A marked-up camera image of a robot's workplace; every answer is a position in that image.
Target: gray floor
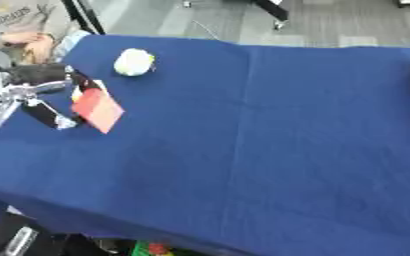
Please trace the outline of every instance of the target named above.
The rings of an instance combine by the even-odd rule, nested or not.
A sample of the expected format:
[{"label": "gray floor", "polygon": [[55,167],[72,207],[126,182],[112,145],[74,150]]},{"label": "gray floor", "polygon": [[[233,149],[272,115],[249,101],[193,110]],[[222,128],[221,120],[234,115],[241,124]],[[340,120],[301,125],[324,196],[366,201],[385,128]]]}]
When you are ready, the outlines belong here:
[{"label": "gray floor", "polygon": [[280,31],[272,29],[272,17],[247,0],[196,0],[192,9],[183,8],[181,0],[91,1],[111,34],[214,35],[261,45],[410,47],[410,7],[399,9],[394,0],[284,0],[291,16]]}]

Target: red object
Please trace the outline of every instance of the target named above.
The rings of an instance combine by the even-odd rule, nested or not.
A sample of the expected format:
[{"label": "red object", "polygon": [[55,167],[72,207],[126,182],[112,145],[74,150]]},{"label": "red object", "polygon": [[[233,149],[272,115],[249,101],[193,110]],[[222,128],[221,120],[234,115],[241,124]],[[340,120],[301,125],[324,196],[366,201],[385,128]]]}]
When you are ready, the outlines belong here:
[{"label": "red object", "polygon": [[124,114],[110,95],[97,88],[86,90],[71,109],[104,134],[110,132]]},{"label": "red object", "polygon": [[167,254],[169,250],[163,244],[151,243],[149,244],[149,252],[155,255],[163,255]]}]

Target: hand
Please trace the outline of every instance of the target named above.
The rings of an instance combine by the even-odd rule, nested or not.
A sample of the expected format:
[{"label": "hand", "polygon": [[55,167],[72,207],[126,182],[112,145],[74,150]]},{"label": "hand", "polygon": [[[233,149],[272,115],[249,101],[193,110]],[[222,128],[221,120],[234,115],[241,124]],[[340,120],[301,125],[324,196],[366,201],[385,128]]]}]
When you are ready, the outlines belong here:
[{"label": "hand", "polygon": [[10,44],[27,44],[40,40],[41,35],[38,32],[20,32],[6,33],[1,36],[1,39]]},{"label": "hand", "polygon": [[25,47],[25,55],[32,54],[34,63],[43,64],[48,61],[54,46],[54,39],[47,35],[40,35],[40,40],[31,42]]}]

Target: red paper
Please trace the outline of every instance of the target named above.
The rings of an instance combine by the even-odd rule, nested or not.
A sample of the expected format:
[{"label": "red paper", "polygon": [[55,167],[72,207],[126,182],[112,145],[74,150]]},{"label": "red paper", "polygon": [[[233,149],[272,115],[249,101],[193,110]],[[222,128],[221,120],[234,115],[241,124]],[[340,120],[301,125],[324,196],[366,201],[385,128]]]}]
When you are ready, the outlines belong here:
[{"label": "red paper", "polygon": [[86,90],[71,108],[104,134],[110,132],[124,114],[112,97],[97,88]]}]

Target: wire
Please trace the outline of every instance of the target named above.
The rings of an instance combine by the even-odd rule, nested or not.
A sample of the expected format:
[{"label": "wire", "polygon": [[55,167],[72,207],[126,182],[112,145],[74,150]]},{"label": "wire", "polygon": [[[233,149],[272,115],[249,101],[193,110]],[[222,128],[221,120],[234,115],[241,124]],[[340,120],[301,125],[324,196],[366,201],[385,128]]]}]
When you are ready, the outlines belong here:
[{"label": "wire", "polygon": [[202,23],[198,22],[197,20],[193,20],[194,23],[196,23],[197,25],[199,25],[201,28],[203,28],[208,34],[210,34],[214,39],[221,41],[219,39],[219,37],[216,36],[215,33],[213,33],[210,29],[208,29],[207,27],[205,27],[205,25],[203,25]]}]

